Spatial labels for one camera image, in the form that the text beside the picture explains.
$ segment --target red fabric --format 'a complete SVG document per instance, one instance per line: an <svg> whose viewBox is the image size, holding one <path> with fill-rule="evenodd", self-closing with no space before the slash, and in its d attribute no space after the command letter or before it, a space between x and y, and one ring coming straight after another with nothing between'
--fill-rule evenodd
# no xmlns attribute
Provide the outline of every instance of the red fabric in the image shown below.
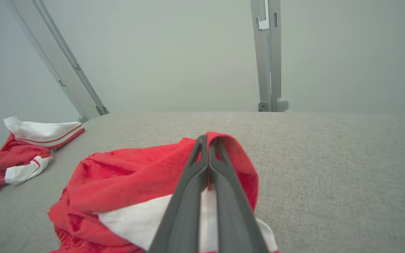
<svg viewBox="0 0 405 253"><path fill-rule="evenodd" d="M0 150L0 187L6 184L4 181L4 176L7 168L19 165L27 165L36 156L40 156L42 158L50 157L51 148L59 148L64 146L66 143L76 138L76 136L80 135L83 131L85 130L82 129L76 132L66 141L53 147L35 146L24 141L16 140L15 136L10 134Z"/></svg>
<svg viewBox="0 0 405 253"><path fill-rule="evenodd" d="M254 209L258 177L240 144L208 132L208 143L222 138L246 196ZM144 252L118 237L92 213L104 213L172 194L195 140L145 149L119 149L81 161L58 203L48 213L61 246L55 252Z"/></svg>

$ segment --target gray textured fabric surface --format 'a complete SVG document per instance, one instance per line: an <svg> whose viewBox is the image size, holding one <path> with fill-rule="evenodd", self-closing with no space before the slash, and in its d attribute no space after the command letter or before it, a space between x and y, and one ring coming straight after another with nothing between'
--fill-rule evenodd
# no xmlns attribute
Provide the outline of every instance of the gray textured fabric surface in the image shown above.
<svg viewBox="0 0 405 253"><path fill-rule="evenodd" d="M405 252L405 116L300 113L106 115L39 176L0 190L0 252L59 241L47 217L77 163L94 152L231 134L260 178L257 217L283 253Z"/></svg>

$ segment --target red and white garment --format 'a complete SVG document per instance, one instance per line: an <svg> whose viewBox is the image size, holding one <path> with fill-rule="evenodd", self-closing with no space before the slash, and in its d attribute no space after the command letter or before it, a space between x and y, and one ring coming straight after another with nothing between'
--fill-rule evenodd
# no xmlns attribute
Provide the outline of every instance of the red and white garment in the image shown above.
<svg viewBox="0 0 405 253"><path fill-rule="evenodd" d="M257 173L231 136L221 138L246 197L255 208ZM61 240L57 253L146 252L180 179L195 140L145 149L95 153L79 163L58 203L48 213ZM216 252L216 194L201 195L199 252ZM273 232L257 220L270 252L278 252Z"/></svg>
<svg viewBox="0 0 405 253"><path fill-rule="evenodd" d="M52 160L54 149L83 133L79 122L21 122L4 119L10 135L0 150L0 186L19 184L40 174Z"/></svg>

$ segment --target black object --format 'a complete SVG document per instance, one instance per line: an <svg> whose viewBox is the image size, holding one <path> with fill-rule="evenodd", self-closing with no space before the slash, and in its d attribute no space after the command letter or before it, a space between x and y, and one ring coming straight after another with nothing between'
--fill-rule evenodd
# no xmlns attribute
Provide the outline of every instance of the black object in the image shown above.
<svg viewBox="0 0 405 253"><path fill-rule="evenodd" d="M207 151L207 136L196 141L148 252L198 252L201 191L208 181L217 193L218 252L268 253L222 141L213 140Z"/></svg>

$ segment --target white fabric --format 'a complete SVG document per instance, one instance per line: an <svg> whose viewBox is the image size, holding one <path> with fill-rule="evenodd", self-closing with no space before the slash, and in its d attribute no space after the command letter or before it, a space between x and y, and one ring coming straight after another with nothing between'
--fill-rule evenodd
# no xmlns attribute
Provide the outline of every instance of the white fabric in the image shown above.
<svg viewBox="0 0 405 253"><path fill-rule="evenodd" d="M40 174L52 159L52 156L47 158L36 156L27 165L9 167L6 170L4 181L8 184L19 184L31 179Z"/></svg>
<svg viewBox="0 0 405 253"><path fill-rule="evenodd" d="M79 122L37 123L22 122L18 117L4 119L7 129L15 139L40 147L52 147L66 141L83 128Z"/></svg>
<svg viewBox="0 0 405 253"><path fill-rule="evenodd" d="M119 237L148 250L172 195L98 214L99 220ZM270 252L278 246L270 227L257 219ZM201 193L199 252L218 250L217 196L214 190Z"/></svg>

